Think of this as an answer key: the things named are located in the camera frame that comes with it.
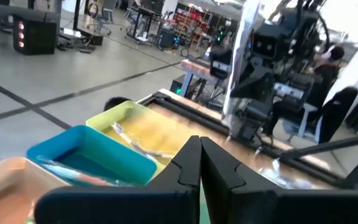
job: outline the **blue bin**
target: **blue bin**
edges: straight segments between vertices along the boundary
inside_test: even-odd
[[[44,163],[42,159],[56,161],[107,181],[132,185],[146,185],[157,170],[154,161],[87,126],[75,126],[30,148],[27,158],[39,165]],[[60,178],[73,185],[87,185]]]

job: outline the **plastic bin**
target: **plastic bin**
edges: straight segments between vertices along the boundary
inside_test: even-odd
[[[36,164],[52,160],[107,181],[133,185],[146,185],[157,170],[154,161],[87,126],[75,126],[30,148],[27,157]],[[59,177],[73,185],[90,185]]]
[[[192,134],[199,134],[133,101],[126,101],[90,118],[86,121],[86,125],[130,147],[111,128],[113,122],[119,123],[124,128],[124,132],[146,151],[172,156],[176,155]],[[156,160],[167,165],[171,159],[158,157]]]
[[[0,224],[25,223],[32,204],[68,183],[24,157],[0,162]]]

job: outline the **gray floor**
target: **gray floor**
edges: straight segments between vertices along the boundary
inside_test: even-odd
[[[64,128],[84,124],[112,96],[139,100],[169,88],[184,73],[178,66],[181,56],[125,39],[119,30],[119,25],[127,24],[122,15],[116,14],[111,36],[92,54],[69,50],[27,57],[13,50],[11,35],[0,32],[0,160],[23,156],[29,147]],[[62,18],[62,26],[71,27],[71,14],[63,13]],[[281,125],[275,135],[282,140],[288,137]],[[352,136],[341,128],[334,139]],[[297,138],[291,143],[313,145]],[[347,175],[358,163],[358,148],[318,154],[315,159]]]

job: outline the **plastic bag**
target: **plastic bag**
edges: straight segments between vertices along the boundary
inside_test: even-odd
[[[80,182],[86,182],[93,185],[98,186],[110,186],[110,187],[132,187],[131,184],[128,184],[125,181],[117,180],[117,179],[110,179],[107,177],[96,177],[91,174],[87,174],[82,170],[76,170],[74,168],[65,166],[59,162],[38,158],[41,161],[41,166],[45,169],[53,172],[54,174],[59,175],[60,177],[71,179]]]
[[[312,185],[306,180],[290,180],[287,177],[280,175],[277,171],[272,169],[261,169],[259,174],[270,180],[274,184],[284,188],[284,189],[311,189]]]
[[[118,135],[120,135],[120,137],[123,138],[123,140],[125,140],[125,142],[127,142],[137,152],[143,154],[146,157],[151,157],[153,159],[158,158],[158,157],[172,159],[174,157],[174,155],[171,155],[171,154],[146,151],[138,142],[136,142],[134,140],[134,137],[130,133],[125,132],[124,128],[117,122],[113,122],[111,124],[111,127],[113,128],[113,130],[115,130],[115,132],[117,132]]]

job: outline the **black floor stripe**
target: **black floor stripe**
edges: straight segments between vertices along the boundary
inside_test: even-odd
[[[30,109],[27,108],[27,107],[23,107],[23,108],[19,108],[19,109],[16,109],[16,110],[3,112],[3,113],[0,113],[0,119],[8,118],[10,116],[21,114],[21,113],[24,113],[24,112],[27,112],[27,111],[30,111]]]
[[[56,117],[48,114],[47,112],[45,112],[44,110],[41,110],[40,108],[43,107],[43,106],[51,105],[51,104],[58,103],[58,102],[61,102],[61,101],[69,100],[69,99],[77,97],[77,96],[83,96],[85,94],[92,93],[92,92],[95,92],[95,91],[98,91],[98,90],[102,90],[104,88],[108,88],[108,87],[111,87],[111,86],[114,86],[114,85],[118,85],[120,83],[135,79],[137,77],[141,77],[141,76],[146,75],[148,73],[157,72],[157,71],[162,70],[164,68],[168,68],[168,67],[171,67],[171,66],[178,65],[179,63],[180,62],[173,63],[173,64],[170,64],[170,65],[165,65],[165,66],[162,66],[162,67],[159,67],[159,68],[155,68],[153,70],[149,70],[149,71],[146,71],[146,72],[131,75],[129,77],[122,78],[120,80],[111,81],[111,82],[108,82],[108,83],[105,83],[105,84],[102,84],[102,85],[98,85],[98,86],[95,86],[95,87],[92,87],[92,88],[81,90],[81,91],[76,92],[76,93],[70,93],[70,94],[67,94],[67,95],[64,95],[64,96],[59,96],[57,98],[54,98],[54,99],[51,99],[51,100],[46,100],[46,101],[36,103],[36,104],[30,103],[29,101],[27,101],[27,100],[15,95],[15,94],[11,93],[10,91],[8,91],[5,88],[0,86],[0,92],[2,94],[7,95],[11,99],[13,99],[13,100],[15,100],[15,101],[17,101],[20,104],[25,106],[23,108],[19,108],[19,109],[15,109],[15,110],[0,113],[0,119],[8,118],[10,116],[21,114],[21,113],[24,113],[24,112],[27,112],[27,111],[34,111],[37,114],[43,116],[44,118],[50,120],[51,122],[53,122],[53,123],[59,125],[60,127],[66,129],[66,128],[69,128],[70,125],[64,123],[63,121],[60,121]]]
[[[63,128],[63,129],[68,129],[70,128],[69,124],[64,123],[63,121],[59,120],[58,118],[54,117],[53,115],[47,113],[46,111],[41,110],[40,108],[34,106],[32,103],[30,103],[29,101],[19,97],[18,95],[14,94],[13,92],[5,89],[4,87],[0,86],[0,93],[2,93],[3,95],[6,95],[7,97],[9,97],[10,99],[24,105],[26,108],[32,110],[33,112],[43,116],[45,119],[53,122],[54,124],[56,124],[57,126]]]
[[[93,92],[98,91],[98,90],[102,90],[102,89],[105,89],[105,88],[112,87],[114,85],[118,85],[120,83],[135,79],[137,77],[144,76],[144,75],[146,75],[148,73],[157,72],[159,70],[163,70],[164,68],[168,68],[168,67],[172,67],[174,65],[178,65],[179,63],[180,62],[169,64],[169,65],[162,66],[162,67],[159,67],[159,68],[155,68],[153,70],[142,72],[142,73],[139,73],[139,74],[136,74],[136,75],[131,75],[129,77],[122,78],[120,80],[111,81],[111,82],[108,82],[108,83],[105,83],[105,84],[102,84],[102,85],[98,85],[98,86],[94,86],[94,87],[91,87],[91,88],[88,88],[88,89],[85,89],[85,90],[81,90],[81,91],[78,91],[76,93],[70,93],[70,94],[67,94],[67,95],[64,95],[64,96],[59,96],[59,97],[56,97],[54,99],[50,99],[50,100],[47,100],[47,101],[36,103],[35,106],[43,107],[43,106],[51,105],[53,103],[58,103],[58,102],[61,102],[61,101],[65,101],[65,100],[68,100],[68,99],[71,99],[71,98],[74,98],[74,97],[83,96],[83,95],[93,93]]]

